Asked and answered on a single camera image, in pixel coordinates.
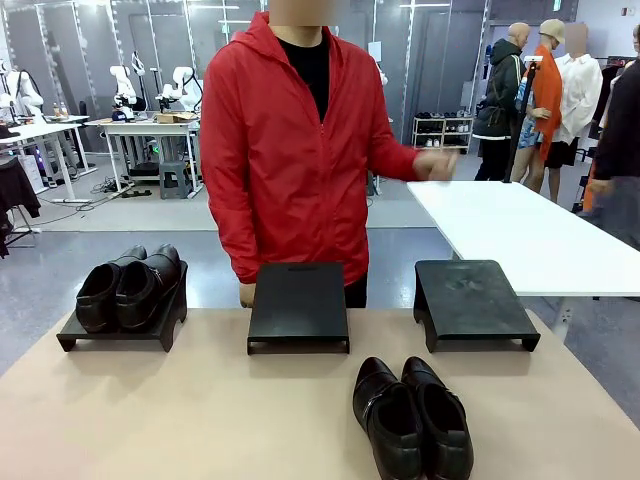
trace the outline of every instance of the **hand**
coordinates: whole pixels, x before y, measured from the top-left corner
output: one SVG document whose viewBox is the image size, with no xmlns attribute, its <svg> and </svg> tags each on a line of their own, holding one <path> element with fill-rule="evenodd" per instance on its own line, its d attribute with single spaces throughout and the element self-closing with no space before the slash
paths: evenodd
<svg viewBox="0 0 640 480">
<path fill-rule="evenodd" d="M 611 180 L 596 180 L 595 178 L 589 182 L 589 190 L 596 195 L 605 195 L 611 192 L 613 184 Z"/>
<path fill-rule="evenodd" d="M 413 170 L 420 180 L 448 182 L 453 177 L 458 161 L 458 152 L 425 150 L 413 161 Z"/>
<path fill-rule="evenodd" d="M 546 108 L 534 108 L 531 112 L 533 118 L 551 118 L 551 112 Z"/>
<path fill-rule="evenodd" d="M 253 308 L 253 297 L 256 295 L 256 284 L 240 284 L 240 305 L 242 308 Z"/>
</svg>

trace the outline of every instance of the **hat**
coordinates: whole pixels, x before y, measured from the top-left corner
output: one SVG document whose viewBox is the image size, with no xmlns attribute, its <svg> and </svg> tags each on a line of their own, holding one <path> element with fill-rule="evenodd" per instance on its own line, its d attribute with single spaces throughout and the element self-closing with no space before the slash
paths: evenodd
<svg viewBox="0 0 640 480">
<path fill-rule="evenodd" d="M 564 23 L 555 18 L 545 20 L 540 25 L 540 34 L 548 35 L 558 40 L 558 42 L 564 43 Z"/>
</svg>

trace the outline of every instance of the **floor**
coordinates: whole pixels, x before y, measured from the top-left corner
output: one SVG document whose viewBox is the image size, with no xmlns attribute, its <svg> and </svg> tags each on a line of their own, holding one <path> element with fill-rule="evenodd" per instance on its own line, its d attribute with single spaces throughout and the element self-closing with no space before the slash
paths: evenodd
<svg viewBox="0 0 640 480">
<path fill-rule="evenodd" d="M 75 295 L 93 266 L 134 244 L 152 250 L 166 242 L 176 245 L 189 263 L 190 307 L 238 307 L 236 279 L 216 232 L 44 232 L 37 248 L 12 249 L 0 261 L 0 374 L 74 308 Z M 370 229 L 369 242 L 370 308 L 412 307 L 415 262 L 451 257 L 435 228 Z M 552 324 L 557 299 L 522 301 Z M 568 348 L 640 426 L 640 304 L 576 299 L 574 307 Z"/>
<path fill-rule="evenodd" d="M 80 177 L 73 184 L 77 198 L 104 201 L 104 193 L 92 193 L 96 185 L 106 177 L 113 177 L 108 156 L 90 156 L 98 171 Z M 480 166 L 475 155 L 460 157 L 455 180 L 473 180 Z M 589 164 L 578 163 L 574 167 L 562 169 L 562 188 L 559 203 L 571 209 L 578 182 L 589 171 Z M 61 206 L 48 203 L 66 194 L 64 187 L 48 190 L 39 195 L 42 203 L 41 216 L 34 223 L 47 231 L 116 232 L 116 231 L 211 231 L 217 230 L 208 207 L 208 195 L 201 190 L 190 200 L 161 200 L 157 185 L 142 185 L 140 190 L 149 189 L 151 196 L 132 199 L 116 198 L 102 203 L 96 208 L 77 209 L 75 206 Z M 368 228 L 434 227 L 431 218 L 415 201 L 406 185 L 395 180 L 382 180 L 381 195 L 369 201 Z M 549 195 L 547 183 L 542 194 Z"/>
</svg>

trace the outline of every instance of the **stool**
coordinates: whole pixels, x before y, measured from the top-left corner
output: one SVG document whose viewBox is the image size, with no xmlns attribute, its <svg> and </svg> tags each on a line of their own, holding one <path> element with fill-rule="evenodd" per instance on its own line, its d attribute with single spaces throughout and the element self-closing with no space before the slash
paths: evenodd
<svg viewBox="0 0 640 480">
<path fill-rule="evenodd" d="M 187 177 L 184 162 L 164 162 L 160 164 L 160 198 L 187 198 L 191 191 L 191 182 Z"/>
</svg>

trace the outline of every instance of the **red zip-up jacket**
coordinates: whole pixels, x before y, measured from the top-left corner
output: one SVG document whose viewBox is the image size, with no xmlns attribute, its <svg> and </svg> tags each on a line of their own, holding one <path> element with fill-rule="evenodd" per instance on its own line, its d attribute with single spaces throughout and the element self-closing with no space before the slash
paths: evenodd
<svg viewBox="0 0 640 480">
<path fill-rule="evenodd" d="M 261 264 L 340 262 L 345 284 L 368 270 L 367 169 L 417 180 L 416 151 L 389 127 L 380 73 L 364 50 L 329 39 L 329 108 L 311 91 L 256 13 L 213 58 L 200 144 L 209 207 L 242 283 Z"/>
</svg>

